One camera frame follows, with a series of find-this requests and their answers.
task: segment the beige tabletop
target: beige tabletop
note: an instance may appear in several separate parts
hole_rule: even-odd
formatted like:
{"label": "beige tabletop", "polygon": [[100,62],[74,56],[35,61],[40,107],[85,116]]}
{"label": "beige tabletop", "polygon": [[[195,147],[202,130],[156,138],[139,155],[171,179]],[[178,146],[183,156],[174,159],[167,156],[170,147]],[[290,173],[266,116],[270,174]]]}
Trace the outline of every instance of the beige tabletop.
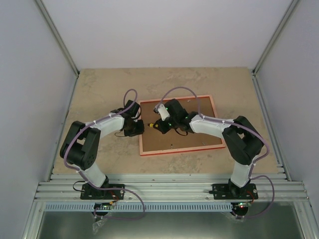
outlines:
{"label": "beige tabletop", "polygon": [[[138,91],[138,100],[161,98],[176,86],[191,88],[198,95],[213,96],[218,116],[234,119],[245,116],[268,142],[262,112],[253,82],[246,68],[133,68],[84,69],[80,73],[70,111],[66,120],[62,142],[72,124],[78,120],[88,122],[122,107],[127,89]],[[189,96],[178,89],[169,97]],[[127,99],[133,99],[130,93]],[[139,138],[107,135],[100,140],[96,159],[106,173],[231,173],[234,160],[227,148],[206,151],[140,156]],[[258,162],[254,173],[277,173],[273,150]],[[76,173],[56,158],[53,173]]]}

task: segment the brown panel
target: brown panel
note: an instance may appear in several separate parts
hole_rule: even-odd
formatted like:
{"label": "brown panel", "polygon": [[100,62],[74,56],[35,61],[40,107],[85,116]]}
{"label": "brown panel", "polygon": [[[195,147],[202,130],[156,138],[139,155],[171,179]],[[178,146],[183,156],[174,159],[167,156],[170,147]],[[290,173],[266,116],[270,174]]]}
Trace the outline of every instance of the brown panel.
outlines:
{"label": "brown panel", "polygon": [[[197,101],[193,97],[176,97],[180,104],[187,110],[187,112],[197,111]],[[214,117],[214,110],[210,96],[199,96],[201,112],[206,116]],[[141,118],[145,124],[145,132],[142,137],[143,153],[173,153],[176,149],[184,149],[183,151],[194,151],[203,149],[212,149],[225,147],[220,138],[203,134],[203,133],[189,133],[188,136],[181,136],[173,129],[168,133],[162,134],[158,130],[148,127],[147,124],[154,123],[160,118],[159,115],[153,112],[154,107],[159,101],[143,102],[141,101],[142,114]]]}

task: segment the gray wall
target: gray wall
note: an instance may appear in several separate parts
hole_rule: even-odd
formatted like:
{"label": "gray wall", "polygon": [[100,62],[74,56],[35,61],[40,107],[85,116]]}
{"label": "gray wall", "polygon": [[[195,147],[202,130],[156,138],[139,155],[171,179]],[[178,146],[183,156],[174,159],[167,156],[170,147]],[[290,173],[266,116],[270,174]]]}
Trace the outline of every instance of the gray wall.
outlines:
{"label": "gray wall", "polygon": [[75,76],[32,0],[0,3],[0,238],[21,238]]}
{"label": "gray wall", "polygon": [[319,221],[319,1],[301,1],[259,72],[293,179]]}
{"label": "gray wall", "polygon": [[44,0],[81,68],[254,67],[291,0]]}

